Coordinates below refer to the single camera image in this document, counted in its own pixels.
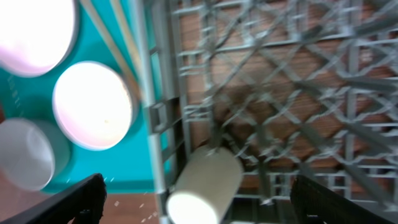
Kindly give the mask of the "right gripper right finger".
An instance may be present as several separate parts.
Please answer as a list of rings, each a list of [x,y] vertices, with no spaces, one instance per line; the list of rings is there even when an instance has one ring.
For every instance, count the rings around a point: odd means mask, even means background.
[[[304,175],[295,178],[290,201],[299,223],[393,224]]]

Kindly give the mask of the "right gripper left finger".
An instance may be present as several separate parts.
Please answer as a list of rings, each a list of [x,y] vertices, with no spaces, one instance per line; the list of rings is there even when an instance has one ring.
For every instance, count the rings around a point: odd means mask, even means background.
[[[96,173],[1,224],[99,224],[106,197],[104,178]]]

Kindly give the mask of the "grey-green bowl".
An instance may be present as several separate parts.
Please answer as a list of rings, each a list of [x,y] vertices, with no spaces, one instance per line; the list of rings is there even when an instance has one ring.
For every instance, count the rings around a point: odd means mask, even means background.
[[[68,139],[48,121],[10,118],[1,123],[1,170],[20,189],[45,188],[71,154]]]

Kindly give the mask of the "pink bowl with rice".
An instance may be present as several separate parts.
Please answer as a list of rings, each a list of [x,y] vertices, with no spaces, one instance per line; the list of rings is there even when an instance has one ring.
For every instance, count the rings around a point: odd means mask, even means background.
[[[52,93],[52,110],[69,140],[91,151],[103,151],[126,136],[139,114],[139,104],[112,68],[82,61],[59,76]]]

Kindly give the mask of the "small white cup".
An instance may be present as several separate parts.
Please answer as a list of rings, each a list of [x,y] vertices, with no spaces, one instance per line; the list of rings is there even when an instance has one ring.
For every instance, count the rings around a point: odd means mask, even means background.
[[[225,147],[204,145],[192,152],[167,199],[175,224],[219,224],[243,179],[243,165]]]

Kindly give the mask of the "pink round plate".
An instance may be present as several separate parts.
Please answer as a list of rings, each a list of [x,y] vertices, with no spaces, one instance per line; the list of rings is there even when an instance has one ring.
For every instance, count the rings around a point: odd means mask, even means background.
[[[41,76],[72,51],[79,26],[74,0],[1,0],[1,68]]]

